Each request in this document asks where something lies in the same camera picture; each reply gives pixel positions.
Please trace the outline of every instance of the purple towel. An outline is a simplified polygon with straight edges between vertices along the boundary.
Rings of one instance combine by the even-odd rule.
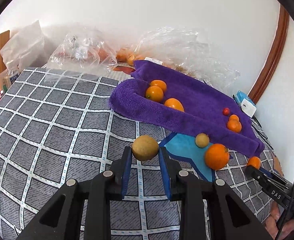
[[[135,68],[131,74],[134,79],[121,82],[109,99],[109,105],[116,113],[176,133],[194,137],[205,133],[211,143],[221,143],[247,157],[260,156],[264,144],[256,138],[250,118],[232,98],[194,78],[149,61],[137,60]],[[167,84],[164,101],[178,99],[185,113],[144,97],[149,83],[155,79]],[[223,115],[225,107],[239,117],[242,124],[240,133],[226,128],[228,117]]]

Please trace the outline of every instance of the wall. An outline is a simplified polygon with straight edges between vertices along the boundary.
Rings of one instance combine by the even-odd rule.
[[[294,22],[290,19],[283,54],[257,103],[256,116],[263,125],[285,177],[294,181]]]
[[[0,15],[0,32],[38,19],[51,53],[74,22],[108,30],[123,43],[161,26],[204,28],[214,55],[241,74],[233,90],[248,93],[268,55],[278,11],[276,0],[13,0]]]

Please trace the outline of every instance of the checkered tablecloth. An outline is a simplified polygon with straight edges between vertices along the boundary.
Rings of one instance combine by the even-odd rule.
[[[59,79],[48,83],[45,75]],[[107,170],[141,134],[160,142],[171,133],[113,112],[107,100],[118,83],[88,74],[75,77],[74,73],[30,68],[1,99],[0,235],[4,239],[15,239],[67,179],[84,181]],[[224,179],[263,221],[271,199],[244,176],[247,159],[234,151],[230,154],[233,159],[216,177]],[[266,145],[261,159],[267,170],[273,166],[272,154]],[[189,163],[180,163],[197,176]],[[180,203],[169,202],[165,196],[158,158],[146,162],[133,158],[125,201],[111,202],[112,239],[178,239],[179,207]],[[208,228],[206,201],[204,212]]]

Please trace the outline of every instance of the clear plastic bag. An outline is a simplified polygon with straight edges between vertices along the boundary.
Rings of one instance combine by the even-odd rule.
[[[163,66],[201,80],[229,96],[231,85],[239,76],[238,71],[211,56],[202,30],[162,27],[146,33],[138,44],[123,47],[117,53],[117,60],[130,66],[145,57],[159,60]]]
[[[79,73],[99,75],[117,66],[116,52],[108,45],[102,33],[96,29],[79,26],[68,33],[64,41],[50,56],[47,71],[68,71],[68,76]],[[45,81],[55,82],[58,75],[46,75]]]
[[[26,67],[41,67],[48,58],[44,51],[44,35],[39,21],[28,25],[16,33],[0,50],[8,75]]]

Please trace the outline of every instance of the metal screw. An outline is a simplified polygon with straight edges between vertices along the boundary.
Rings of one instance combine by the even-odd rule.
[[[76,184],[76,181],[74,179],[68,179],[66,182],[67,186],[74,186]]]
[[[104,171],[103,175],[105,177],[110,177],[112,175],[112,171]]]
[[[186,176],[188,176],[188,171],[185,171],[185,170],[181,170],[181,171],[179,171],[179,173],[178,173],[180,176],[182,176],[182,177],[186,177]]]
[[[217,180],[216,180],[216,184],[217,184],[218,186],[224,186],[224,185],[225,185],[225,181],[223,181],[222,179],[217,179]]]

